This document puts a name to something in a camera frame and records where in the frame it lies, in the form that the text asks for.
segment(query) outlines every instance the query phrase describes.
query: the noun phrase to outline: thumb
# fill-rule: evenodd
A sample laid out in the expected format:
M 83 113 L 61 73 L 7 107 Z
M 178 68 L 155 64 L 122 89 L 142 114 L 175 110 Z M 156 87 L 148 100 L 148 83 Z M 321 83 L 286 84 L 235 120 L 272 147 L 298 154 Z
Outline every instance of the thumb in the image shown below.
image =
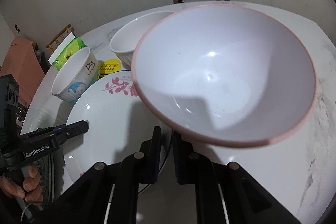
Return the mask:
M 18 198 L 24 198 L 26 196 L 25 191 L 15 182 L 6 178 L 5 175 L 0 177 L 0 188 L 7 196 L 13 195 Z

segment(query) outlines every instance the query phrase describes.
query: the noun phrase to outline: hand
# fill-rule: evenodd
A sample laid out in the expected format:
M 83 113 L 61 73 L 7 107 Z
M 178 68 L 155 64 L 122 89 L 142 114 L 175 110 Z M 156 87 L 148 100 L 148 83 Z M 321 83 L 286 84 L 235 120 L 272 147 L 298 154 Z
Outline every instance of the hand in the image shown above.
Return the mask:
M 39 184 L 41 174 L 36 165 L 31 165 L 28 172 L 29 177 L 27 177 L 22 184 L 27 193 L 15 182 L 6 178 L 5 175 L 0 177 L 0 188 L 4 194 L 10 198 L 17 196 L 19 198 L 25 198 L 27 202 L 42 202 L 42 186 Z

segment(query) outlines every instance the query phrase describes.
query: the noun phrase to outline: pink-rimmed bowl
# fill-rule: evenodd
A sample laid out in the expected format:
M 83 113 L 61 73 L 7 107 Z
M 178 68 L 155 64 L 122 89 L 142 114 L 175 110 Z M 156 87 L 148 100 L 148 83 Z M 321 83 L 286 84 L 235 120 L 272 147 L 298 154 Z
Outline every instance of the pink-rimmed bowl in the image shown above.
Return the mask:
M 316 96 L 312 60 L 293 32 L 234 5 L 193 7 L 163 19 L 139 41 L 131 70 L 157 117 L 220 146 L 288 137 Z

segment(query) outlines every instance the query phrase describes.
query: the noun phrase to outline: black cable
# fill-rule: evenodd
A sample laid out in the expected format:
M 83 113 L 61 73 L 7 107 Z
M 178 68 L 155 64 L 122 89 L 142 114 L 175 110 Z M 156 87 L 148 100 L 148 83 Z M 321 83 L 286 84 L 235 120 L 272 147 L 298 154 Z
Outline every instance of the black cable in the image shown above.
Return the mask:
M 160 169 L 159 169 L 159 173 L 161 172 L 163 166 L 165 165 L 165 162 L 168 158 L 168 155 L 170 153 L 170 150 L 171 150 L 171 146 L 172 146 L 172 143 L 173 143 L 173 134 L 174 134 L 174 130 L 172 129 L 171 130 L 171 136 L 170 136 L 170 142 L 169 142 L 169 146 L 168 146 L 168 149 L 167 149 L 167 153 L 166 153 L 166 157 L 165 159 L 163 160 L 163 163 L 162 165 L 160 166 Z M 140 192 L 138 192 L 138 194 L 142 193 L 144 190 L 146 190 L 148 187 L 150 186 L 150 184 L 147 184 Z

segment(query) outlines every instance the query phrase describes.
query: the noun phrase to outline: white marble table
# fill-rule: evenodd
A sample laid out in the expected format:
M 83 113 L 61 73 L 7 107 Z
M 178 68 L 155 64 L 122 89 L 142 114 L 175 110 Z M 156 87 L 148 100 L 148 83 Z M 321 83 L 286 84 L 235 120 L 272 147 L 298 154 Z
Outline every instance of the white marble table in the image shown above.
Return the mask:
M 155 8 L 98 27 L 82 36 L 98 60 L 116 58 L 109 41 L 123 25 L 136 17 L 158 10 L 178 11 L 200 4 L 193 2 Z M 303 224 L 314 224 L 336 192 L 336 49 L 320 27 L 299 15 L 278 8 L 232 2 L 261 11 L 291 29 L 303 42 L 314 62 L 318 77 L 318 101 L 304 126 L 293 136 L 275 145 L 252 149 L 216 147 L 192 141 L 194 149 L 212 161 L 237 161 Z M 31 103 L 22 132 L 65 123 L 73 105 L 51 95 L 56 76 L 51 68 Z M 54 155 L 56 195 L 73 183 L 66 170 L 63 152 Z M 176 183 L 172 154 L 157 184 L 139 196 L 138 222 L 196 223 L 192 185 Z

